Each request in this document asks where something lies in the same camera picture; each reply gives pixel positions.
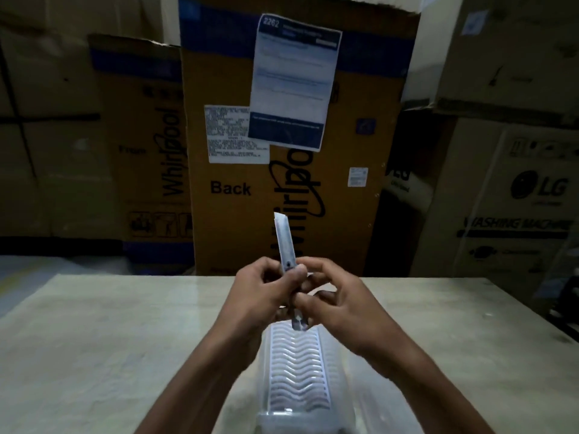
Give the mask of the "person's left hand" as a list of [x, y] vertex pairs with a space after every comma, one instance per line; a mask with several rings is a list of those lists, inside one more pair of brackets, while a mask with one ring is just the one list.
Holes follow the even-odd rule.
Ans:
[[238, 271], [216, 326], [233, 335], [247, 365], [257, 356], [262, 334], [281, 321], [281, 263], [261, 257]]

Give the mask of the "person's right hand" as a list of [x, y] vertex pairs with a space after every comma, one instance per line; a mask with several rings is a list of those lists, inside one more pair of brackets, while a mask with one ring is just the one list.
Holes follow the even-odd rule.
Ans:
[[402, 330], [356, 275], [322, 257], [299, 257], [296, 262], [311, 274], [296, 294], [335, 294], [337, 306], [328, 322], [308, 321], [326, 328], [356, 355], [369, 338]]

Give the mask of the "person's left forearm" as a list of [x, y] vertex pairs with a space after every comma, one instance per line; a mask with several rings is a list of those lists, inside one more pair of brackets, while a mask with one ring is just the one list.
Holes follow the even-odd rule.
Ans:
[[134, 434], [211, 434], [236, 379], [256, 359], [262, 333], [211, 329], [156, 399]]

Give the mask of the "person's right forearm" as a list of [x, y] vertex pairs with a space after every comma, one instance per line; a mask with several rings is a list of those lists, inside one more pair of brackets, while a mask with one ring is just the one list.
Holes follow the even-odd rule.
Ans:
[[361, 356], [401, 391], [424, 434], [495, 434], [432, 358], [402, 330], [369, 338]]

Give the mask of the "clear plastic slotted box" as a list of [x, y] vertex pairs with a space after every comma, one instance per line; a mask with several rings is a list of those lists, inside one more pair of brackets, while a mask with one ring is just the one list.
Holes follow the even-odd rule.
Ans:
[[357, 434], [342, 346], [323, 326], [268, 326], [258, 359], [255, 434]]

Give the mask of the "large orange blue-banded cardboard box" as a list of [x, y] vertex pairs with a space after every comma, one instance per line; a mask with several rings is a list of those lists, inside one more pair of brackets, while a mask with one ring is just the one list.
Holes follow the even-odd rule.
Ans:
[[[234, 275], [262, 256], [279, 260], [274, 212], [280, 212], [297, 257], [326, 257], [361, 276], [419, 15], [352, 0], [179, 0], [178, 6], [197, 275]], [[250, 107], [265, 13], [343, 33], [321, 150], [269, 144], [268, 164], [210, 164], [204, 106]], [[375, 118], [375, 133], [357, 135], [358, 118]], [[369, 168], [366, 187], [347, 187], [351, 167]]]

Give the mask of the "white printed label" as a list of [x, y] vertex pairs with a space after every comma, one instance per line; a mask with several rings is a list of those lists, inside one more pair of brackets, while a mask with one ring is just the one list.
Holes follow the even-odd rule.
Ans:
[[248, 137], [248, 106], [205, 105], [208, 162], [210, 164], [265, 165], [270, 145]]

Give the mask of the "narrow orange blue-banded cardboard box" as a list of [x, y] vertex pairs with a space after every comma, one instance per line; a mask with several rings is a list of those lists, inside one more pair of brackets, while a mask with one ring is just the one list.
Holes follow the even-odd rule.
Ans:
[[179, 47], [88, 35], [123, 251], [140, 275], [195, 264]]

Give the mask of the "blue and white paper sheet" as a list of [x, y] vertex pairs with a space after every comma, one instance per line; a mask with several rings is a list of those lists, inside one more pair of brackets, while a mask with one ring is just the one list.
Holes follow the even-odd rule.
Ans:
[[319, 152], [342, 31], [262, 14], [255, 40], [248, 138]]

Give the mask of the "brown black-printed cardboard box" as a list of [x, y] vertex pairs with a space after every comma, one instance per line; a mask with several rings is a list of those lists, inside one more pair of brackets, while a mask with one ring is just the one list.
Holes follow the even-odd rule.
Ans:
[[539, 311], [535, 297], [579, 233], [579, 129], [444, 117], [433, 195], [410, 277], [484, 277]]

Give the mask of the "pale brown cardboard box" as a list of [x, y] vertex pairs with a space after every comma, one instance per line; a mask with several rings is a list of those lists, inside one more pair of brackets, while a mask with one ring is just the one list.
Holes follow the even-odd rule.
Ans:
[[401, 102], [579, 130], [579, 0], [423, 0]]

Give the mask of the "plain brown strapped cardboard box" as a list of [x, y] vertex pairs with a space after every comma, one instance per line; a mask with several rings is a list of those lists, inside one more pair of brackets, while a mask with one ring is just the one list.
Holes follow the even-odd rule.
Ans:
[[88, 35], [162, 43], [160, 0], [0, 0], [2, 234], [121, 240]]

